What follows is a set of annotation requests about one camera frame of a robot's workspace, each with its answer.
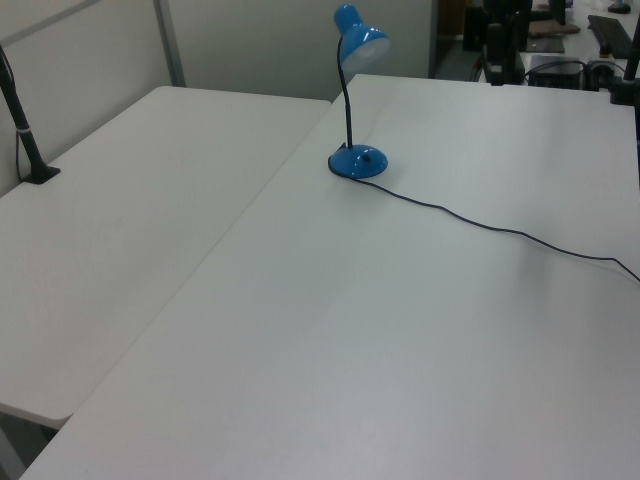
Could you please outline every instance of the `floor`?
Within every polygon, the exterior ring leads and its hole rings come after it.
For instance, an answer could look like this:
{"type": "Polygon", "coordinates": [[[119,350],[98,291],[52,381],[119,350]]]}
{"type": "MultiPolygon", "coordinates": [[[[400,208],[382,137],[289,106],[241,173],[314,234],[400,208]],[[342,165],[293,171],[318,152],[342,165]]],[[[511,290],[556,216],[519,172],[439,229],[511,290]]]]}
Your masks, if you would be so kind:
{"type": "Polygon", "coordinates": [[[471,68],[479,57],[479,52],[462,49],[462,39],[438,39],[435,78],[468,82],[471,68]]]}
{"type": "Polygon", "coordinates": [[[0,413],[0,480],[17,480],[55,430],[0,413]]]}

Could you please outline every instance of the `lamp base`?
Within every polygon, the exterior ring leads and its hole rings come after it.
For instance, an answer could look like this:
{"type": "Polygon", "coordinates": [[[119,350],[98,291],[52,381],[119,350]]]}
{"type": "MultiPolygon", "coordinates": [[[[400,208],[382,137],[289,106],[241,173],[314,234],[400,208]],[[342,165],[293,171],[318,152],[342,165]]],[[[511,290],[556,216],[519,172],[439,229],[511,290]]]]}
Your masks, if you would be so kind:
{"type": "Polygon", "coordinates": [[[47,180],[52,179],[53,177],[55,177],[59,173],[60,173],[60,169],[59,168],[49,167],[47,165],[46,168],[42,169],[41,171],[39,171],[37,173],[37,175],[34,175],[34,173],[32,172],[29,175],[27,175],[26,177],[24,177],[22,179],[22,181],[24,183],[33,183],[34,185],[42,185],[47,180]]]}
{"type": "Polygon", "coordinates": [[[342,146],[329,157],[329,170],[341,177],[369,178],[384,172],[387,157],[368,145],[342,146]]]}

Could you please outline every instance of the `table top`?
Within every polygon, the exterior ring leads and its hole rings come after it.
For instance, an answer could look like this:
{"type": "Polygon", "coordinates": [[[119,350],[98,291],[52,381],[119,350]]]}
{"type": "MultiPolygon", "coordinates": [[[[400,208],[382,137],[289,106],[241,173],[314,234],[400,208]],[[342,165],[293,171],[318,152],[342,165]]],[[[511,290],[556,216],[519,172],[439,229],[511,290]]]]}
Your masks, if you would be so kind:
{"type": "Polygon", "coordinates": [[[0,411],[60,427],[328,102],[159,88],[0,200],[0,411]]]}
{"type": "MultiPolygon", "coordinates": [[[[620,21],[626,32],[629,34],[629,37],[633,39],[633,34],[636,29],[636,23],[638,21],[638,13],[640,12],[640,3],[635,2],[631,6],[631,13],[626,15],[620,15],[615,13],[609,13],[596,9],[592,6],[593,2],[585,1],[585,0],[575,0],[573,8],[567,10],[567,23],[571,23],[573,25],[577,25],[580,27],[580,32],[575,34],[565,35],[562,39],[564,43],[565,53],[522,53],[522,60],[525,64],[525,68],[529,69],[531,64],[531,57],[533,55],[551,55],[558,56],[564,55],[568,57],[576,57],[583,62],[588,62],[590,60],[599,60],[599,51],[600,44],[596,40],[596,37],[593,35],[591,29],[589,29],[589,19],[587,18],[589,15],[597,15],[600,17],[609,17],[616,18],[620,21]]],[[[611,62],[615,62],[621,67],[625,68],[627,66],[626,60],[617,60],[613,57],[608,58],[607,60],[611,62]]],[[[622,72],[618,71],[616,75],[621,75],[622,72]]]]}
{"type": "MultiPolygon", "coordinates": [[[[633,109],[370,76],[350,94],[354,141],[389,158],[375,183],[640,270],[633,109]]],[[[332,175],[343,115],[25,480],[636,478],[640,285],[332,175]]]]}

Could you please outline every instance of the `lamp shade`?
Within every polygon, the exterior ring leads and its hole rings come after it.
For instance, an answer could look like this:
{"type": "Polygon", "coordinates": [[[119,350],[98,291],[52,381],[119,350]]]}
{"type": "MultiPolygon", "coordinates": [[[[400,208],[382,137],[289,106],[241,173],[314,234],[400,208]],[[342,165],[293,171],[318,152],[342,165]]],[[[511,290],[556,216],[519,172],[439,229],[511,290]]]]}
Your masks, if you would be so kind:
{"type": "Polygon", "coordinates": [[[363,23],[353,5],[347,3],[338,7],[333,20],[342,35],[340,64],[345,72],[358,72],[389,50],[389,37],[363,23]]]}

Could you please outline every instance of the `white wall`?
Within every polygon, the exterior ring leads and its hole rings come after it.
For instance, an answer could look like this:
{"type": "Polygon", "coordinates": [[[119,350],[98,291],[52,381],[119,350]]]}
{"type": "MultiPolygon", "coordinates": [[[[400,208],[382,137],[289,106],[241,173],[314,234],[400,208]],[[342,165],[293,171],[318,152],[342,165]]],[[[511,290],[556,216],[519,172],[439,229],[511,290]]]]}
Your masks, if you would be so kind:
{"type": "MultiPolygon", "coordinates": [[[[333,101],[339,39],[326,0],[163,0],[189,87],[333,101]]],[[[369,73],[427,77],[436,0],[354,0],[391,37],[369,73]]]]}
{"type": "MultiPolygon", "coordinates": [[[[47,163],[155,87],[170,84],[153,0],[101,0],[15,41],[5,53],[47,163]]],[[[2,99],[0,195],[17,184],[14,140],[2,99]]],[[[24,175],[24,151],[21,157],[24,175]]]]}

